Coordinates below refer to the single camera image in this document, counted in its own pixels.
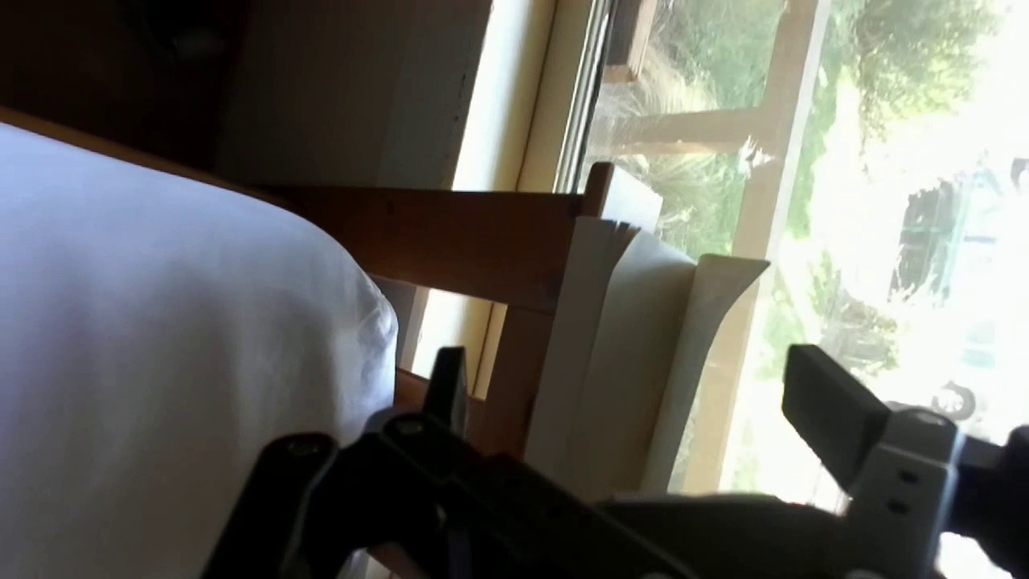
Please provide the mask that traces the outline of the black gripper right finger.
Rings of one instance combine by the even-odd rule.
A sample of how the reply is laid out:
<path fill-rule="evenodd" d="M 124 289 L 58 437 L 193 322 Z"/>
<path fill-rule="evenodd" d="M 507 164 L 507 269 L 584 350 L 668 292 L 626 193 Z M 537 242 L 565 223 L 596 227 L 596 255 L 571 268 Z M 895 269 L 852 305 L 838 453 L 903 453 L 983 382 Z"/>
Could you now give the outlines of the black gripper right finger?
<path fill-rule="evenodd" d="M 815 345 L 791 345 L 782 415 L 838 490 L 852 490 L 889 408 Z"/>

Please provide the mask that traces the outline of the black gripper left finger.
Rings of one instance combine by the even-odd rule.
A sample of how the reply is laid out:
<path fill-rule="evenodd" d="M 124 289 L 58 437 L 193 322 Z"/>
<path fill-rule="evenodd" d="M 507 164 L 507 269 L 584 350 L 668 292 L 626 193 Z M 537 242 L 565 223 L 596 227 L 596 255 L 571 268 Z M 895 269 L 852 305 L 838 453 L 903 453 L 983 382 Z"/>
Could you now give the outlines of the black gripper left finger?
<path fill-rule="evenodd" d="M 453 435 L 467 430 L 467 350 L 463 347 L 437 350 L 422 412 Z"/>

